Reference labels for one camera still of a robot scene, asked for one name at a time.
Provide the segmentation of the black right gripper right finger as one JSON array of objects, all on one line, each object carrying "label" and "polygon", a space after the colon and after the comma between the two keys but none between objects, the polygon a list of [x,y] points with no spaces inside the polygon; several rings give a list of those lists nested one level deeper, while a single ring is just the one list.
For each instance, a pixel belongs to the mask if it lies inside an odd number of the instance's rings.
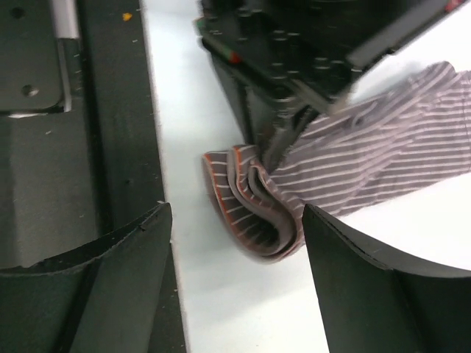
[{"label": "black right gripper right finger", "polygon": [[305,245],[333,353],[470,350],[470,272],[376,240],[308,205]]}]

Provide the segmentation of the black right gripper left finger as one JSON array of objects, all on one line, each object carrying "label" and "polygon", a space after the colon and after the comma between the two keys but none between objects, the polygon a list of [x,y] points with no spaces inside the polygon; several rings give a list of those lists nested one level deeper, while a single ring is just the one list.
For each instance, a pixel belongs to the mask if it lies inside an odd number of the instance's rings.
[{"label": "black right gripper left finger", "polygon": [[1,271],[3,352],[146,352],[171,206],[28,268]]}]

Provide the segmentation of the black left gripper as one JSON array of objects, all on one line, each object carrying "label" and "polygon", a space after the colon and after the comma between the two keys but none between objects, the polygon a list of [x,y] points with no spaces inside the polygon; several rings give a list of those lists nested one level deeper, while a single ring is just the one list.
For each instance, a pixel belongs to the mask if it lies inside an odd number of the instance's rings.
[{"label": "black left gripper", "polygon": [[[199,33],[232,52],[213,54],[214,71],[244,142],[276,169],[317,110],[340,110],[353,85],[451,14],[458,1],[227,1],[200,4]],[[309,105],[277,117],[280,88]]]}]

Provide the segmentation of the grey striped underwear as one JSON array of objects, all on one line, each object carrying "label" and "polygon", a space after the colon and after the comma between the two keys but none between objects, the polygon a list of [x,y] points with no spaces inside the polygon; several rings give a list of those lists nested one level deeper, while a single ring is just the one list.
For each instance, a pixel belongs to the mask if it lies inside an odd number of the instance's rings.
[{"label": "grey striped underwear", "polygon": [[470,73],[429,65],[390,91],[313,118],[269,171],[253,145],[202,158],[240,247],[267,262],[304,245],[306,205],[334,216],[470,171]]}]

